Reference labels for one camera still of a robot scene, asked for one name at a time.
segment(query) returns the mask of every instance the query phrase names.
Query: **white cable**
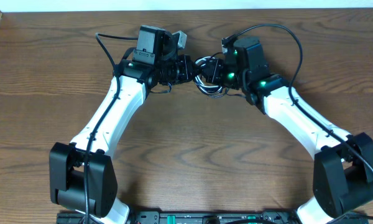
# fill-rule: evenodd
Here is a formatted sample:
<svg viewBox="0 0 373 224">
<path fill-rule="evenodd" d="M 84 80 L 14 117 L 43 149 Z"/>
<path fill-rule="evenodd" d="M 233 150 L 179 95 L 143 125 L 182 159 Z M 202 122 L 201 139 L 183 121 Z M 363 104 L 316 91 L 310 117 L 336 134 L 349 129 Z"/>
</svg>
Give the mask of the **white cable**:
<svg viewBox="0 0 373 224">
<path fill-rule="evenodd" d="M 211 56 L 207 56 L 207 57 L 203 57 L 203 58 L 200 58 L 200 59 L 198 59 L 196 62 L 195 62 L 195 64 L 199 64 L 202 60 L 207 60 L 208 58 L 211 58 Z M 195 84 L 196 84 L 196 86 L 198 86 L 198 88 L 201 90 L 201 91 L 203 91 L 203 92 L 205 92 L 206 94 L 208 94 L 208 95 L 216 95 L 216 94 L 218 94 L 218 93 L 221 93 L 222 92 L 222 90 L 223 90 L 223 87 L 222 86 L 207 86 L 207 85 L 205 85 L 202 81 L 201 81 L 201 79 L 200 79 L 200 77 L 197 75 L 197 76 L 195 76 Z M 209 88 L 209 89 L 217 89 L 217 91 L 216 92 L 214 92 L 214 93 L 208 93 L 207 92 L 207 90 L 205 89 L 205 88 Z"/>
</svg>

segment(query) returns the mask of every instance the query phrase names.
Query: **black base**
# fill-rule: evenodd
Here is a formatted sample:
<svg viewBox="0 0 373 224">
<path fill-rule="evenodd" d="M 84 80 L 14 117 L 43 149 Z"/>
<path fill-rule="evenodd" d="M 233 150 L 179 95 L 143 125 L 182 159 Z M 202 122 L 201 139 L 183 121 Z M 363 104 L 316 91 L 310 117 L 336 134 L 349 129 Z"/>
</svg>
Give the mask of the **black base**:
<svg viewBox="0 0 373 224">
<path fill-rule="evenodd" d="M 81 213 L 58 213 L 57 224 L 76 224 L 83 218 Z M 127 224 L 225 224 L 237 220 L 268 220 L 279 224 L 299 224 L 294 211 L 278 212 L 266 210 L 262 213 L 173 213 L 173 212 L 131 212 Z M 345 218 L 337 224 L 368 224 L 363 218 Z"/>
</svg>

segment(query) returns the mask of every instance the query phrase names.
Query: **black cable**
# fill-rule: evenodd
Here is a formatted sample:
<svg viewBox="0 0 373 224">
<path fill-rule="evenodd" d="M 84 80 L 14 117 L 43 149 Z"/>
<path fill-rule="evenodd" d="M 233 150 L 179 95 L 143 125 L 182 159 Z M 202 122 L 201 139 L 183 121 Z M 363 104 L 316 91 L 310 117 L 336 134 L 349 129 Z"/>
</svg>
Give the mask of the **black cable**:
<svg viewBox="0 0 373 224">
<path fill-rule="evenodd" d="M 338 135 L 336 135 L 333 130 L 328 130 L 326 126 L 324 126 L 322 123 L 320 123 L 317 119 L 315 119 L 312 115 L 310 115 L 308 112 L 306 112 L 304 110 L 304 108 L 302 108 L 299 104 L 298 104 L 298 100 L 296 100 L 292 94 L 292 87 L 293 87 L 293 83 L 297 77 L 297 74 L 298 72 L 300 71 L 300 68 L 301 68 L 301 65 L 303 63 L 303 48 L 301 46 L 301 43 L 299 41 L 299 39 L 297 38 L 297 36 L 287 27 L 285 26 L 282 26 L 282 25 L 279 25 L 279 24 L 260 24 L 260 25 L 256 25 L 256 26 L 252 26 L 238 34 L 234 34 L 230 37 L 227 38 L 227 41 L 226 42 L 229 42 L 231 41 L 233 38 L 236 38 L 244 33 L 246 33 L 247 31 L 249 30 L 252 30 L 252 29 L 255 29 L 255 28 L 258 28 L 258 27 L 278 27 L 278 28 L 281 28 L 285 31 L 287 31 L 292 37 L 293 39 L 295 40 L 295 42 L 297 43 L 298 45 L 298 49 L 300 51 L 300 61 L 298 62 L 298 66 L 297 66 L 297 69 L 296 69 L 296 72 L 294 73 L 294 76 L 288 86 L 288 94 L 290 96 L 290 99 L 293 103 L 293 105 L 295 105 L 307 118 L 309 118 L 310 120 L 312 120 L 316 125 L 318 125 L 323 131 L 325 131 L 329 136 L 335 138 L 335 140 L 339 141 L 342 145 L 344 145 L 345 147 L 347 147 L 347 149 L 352 153 L 354 154 L 354 156 L 356 156 L 360 161 L 362 161 L 365 166 L 371 171 L 371 173 L 373 174 L 373 167 L 354 149 L 352 148 L 346 141 L 344 141 L 341 137 L 339 137 Z M 361 218 L 366 218 L 366 219 L 369 219 L 369 220 L 373 220 L 373 216 L 368 216 L 368 215 L 362 215 L 362 214 L 359 214 L 359 216 Z"/>
<path fill-rule="evenodd" d="M 129 49 L 126 50 L 126 52 L 124 53 L 123 57 L 122 57 L 122 60 L 125 60 L 127 59 L 130 54 L 136 49 L 136 47 L 130 47 Z"/>
<path fill-rule="evenodd" d="M 155 94 L 166 94 L 166 93 L 170 93 L 172 91 L 172 85 L 170 83 L 167 83 L 167 86 L 168 86 L 168 90 L 163 90 L 163 91 L 160 91 L 160 92 L 154 92 L 154 91 L 150 90 L 149 92 L 150 93 L 155 93 Z"/>
<path fill-rule="evenodd" d="M 227 96 L 238 96 L 238 97 L 241 97 L 243 99 L 246 99 L 246 96 L 242 95 L 242 94 L 239 94 L 239 93 L 236 93 L 236 94 L 226 94 Z"/>
<path fill-rule="evenodd" d="M 214 95 L 214 96 L 213 95 L 208 95 L 208 96 L 211 97 L 211 98 L 217 99 L 217 98 L 220 98 L 220 97 L 223 97 L 223 96 L 227 95 L 228 91 L 229 91 L 229 88 L 227 88 L 225 90 L 225 92 L 221 95 Z"/>
<path fill-rule="evenodd" d="M 114 63 L 114 60 L 113 60 L 111 54 L 108 52 L 108 50 L 105 47 L 105 45 L 102 43 L 101 39 L 99 38 L 100 36 L 101 37 L 112 38 L 112 39 L 117 39 L 117 40 L 138 40 L 138 37 L 118 37 L 118 36 L 113 36 L 113 35 L 106 35 L 106 34 L 95 33 L 95 39 L 98 41 L 99 45 L 104 50 L 106 56 L 108 56 L 108 59 L 111 62 L 111 65 L 113 67 L 114 73 L 117 74 L 117 69 L 116 69 L 116 65 Z"/>
<path fill-rule="evenodd" d="M 85 187 L 85 203 L 86 203 L 86 211 L 85 211 L 85 219 L 84 219 L 85 223 L 89 223 L 89 221 L 90 221 L 90 203 L 89 203 L 90 193 L 89 193 L 89 190 L 88 190 L 88 169 L 89 169 L 89 159 L 90 159 L 91 145 L 92 145 L 93 141 L 95 140 L 95 134 L 97 133 L 99 126 L 101 125 L 101 123 L 105 119 L 106 115 L 109 113 L 109 110 L 111 110 L 113 104 L 115 103 L 115 101 L 119 97 L 119 92 L 120 92 L 120 79 L 119 79 L 119 74 L 118 74 L 117 69 L 116 69 L 116 65 L 114 63 L 114 60 L 113 60 L 111 54 L 108 52 L 107 48 L 105 47 L 105 45 L 102 43 L 101 39 L 99 38 L 100 36 L 101 37 L 113 38 L 113 39 L 121 39 L 121 40 L 136 40 L 137 39 L 135 37 L 116 37 L 116 36 L 100 34 L 100 33 L 95 34 L 96 40 L 98 41 L 99 45 L 102 47 L 102 49 L 104 50 L 104 52 L 108 56 L 109 61 L 111 61 L 111 64 L 112 64 L 112 67 L 113 67 L 113 72 L 114 72 L 114 75 L 116 77 L 116 93 L 114 94 L 113 99 L 109 103 L 108 107 L 105 109 L 102 116 L 99 118 L 98 122 L 95 124 L 95 127 L 94 127 L 93 131 L 90 133 L 90 137 L 88 139 L 87 146 L 86 146 L 86 153 L 85 153 L 85 158 L 84 158 L 84 163 L 85 163 L 85 166 L 84 166 L 84 180 L 83 180 L 84 187 Z"/>
<path fill-rule="evenodd" d="M 207 62 L 210 62 L 210 60 L 213 59 L 213 57 L 216 56 L 216 55 L 218 55 L 218 54 L 222 54 L 222 52 L 217 52 L 217 53 L 213 54 L 208 60 L 206 60 L 205 62 L 203 62 L 201 65 L 199 65 L 199 68 L 201 68 L 202 66 L 206 65 Z"/>
</svg>

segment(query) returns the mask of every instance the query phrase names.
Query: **wooden table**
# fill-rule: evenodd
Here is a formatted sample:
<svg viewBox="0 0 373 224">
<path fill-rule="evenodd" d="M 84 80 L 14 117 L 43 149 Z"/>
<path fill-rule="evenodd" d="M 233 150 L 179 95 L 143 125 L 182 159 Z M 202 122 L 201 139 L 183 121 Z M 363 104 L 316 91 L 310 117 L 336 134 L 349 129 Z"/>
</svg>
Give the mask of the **wooden table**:
<svg viewBox="0 0 373 224">
<path fill-rule="evenodd" d="M 95 32 L 137 36 L 141 24 L 188 34 L 192 58 L 254 24 L 286 25 L 304 63 L 296 89 L 336 125 L 373 138 L 373 9 L 5 14 L 0 27 L 0 223 L 53 223 L 48 153 L 69 142 L 106 94 L 111 66 Z M 258 35 L 272 71 L 291 78 L 298 50 L 284 31 Z M 114 58 L 133 41 L 104 40 Z M 149 95 L 114 158 L 125 203 L 162 210 L 297 208 L 312 195 L 313 161 L 276 121 L 237 97 L 193 83 Z M 373 214 L 373 202 L 361 208 Z"/>
</svg>

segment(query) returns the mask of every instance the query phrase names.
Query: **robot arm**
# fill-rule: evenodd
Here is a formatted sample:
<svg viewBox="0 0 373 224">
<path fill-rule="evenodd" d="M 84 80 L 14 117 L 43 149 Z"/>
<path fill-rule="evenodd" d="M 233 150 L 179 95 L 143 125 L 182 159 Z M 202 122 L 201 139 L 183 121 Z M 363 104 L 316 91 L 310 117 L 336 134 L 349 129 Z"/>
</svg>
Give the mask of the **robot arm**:
<svg viewBox="0 0 373 224">
<path fill-rule="evenodd" d="M 213 98 L 227 94 L 230 88 L 242 89 L 246 100 L 282 124 L 314 159 L 314 197 L 297 210 L 302 224 L 324 224 L 333 218 L 373 200 L 373 173 L 349 153 L 348 148 L 329 136 L 305 116 L 290 99 L 288 82 L 269 72 L 258 38 L 223 41 L 225 59 L 205 57 L 195 66 L 187 55 L 177 55 L 185 46 L 186 35 L 142 26 L 133 59 L 122 59 L 111 87 L 89 123 L 69 145 L 56 143 L 50 152 L 50 196 L 53 203 L 81 213 L 85 211 L 83 175 L 88 175 L 90 213 L 103 223 L 127 221 L 129 208 L 116 198 L 117 181 L 112 158 L 118 141 L 136 109 L 143 104 L 150 89 L 160 83 L 174 85 L 195 79 L 202 93 Z M 205 86 L 198 78 L 202 74 Z M 90 171 L 74 169 L 83 164 L 93 128 L 112 102 L 120 81 L 120 92 L 98 127 L 88 154 Z M 223 88 L 226 92 L 220 96 Z M 345 140 L 373 168 L 373 140 L 366 134 L 356 136 L 338 128 L 308 105 L 292 88 L 292 95 L 305 111 L 335 135 Z M 344 170 L 342 162 L 352 162 Z"/>
</svg>

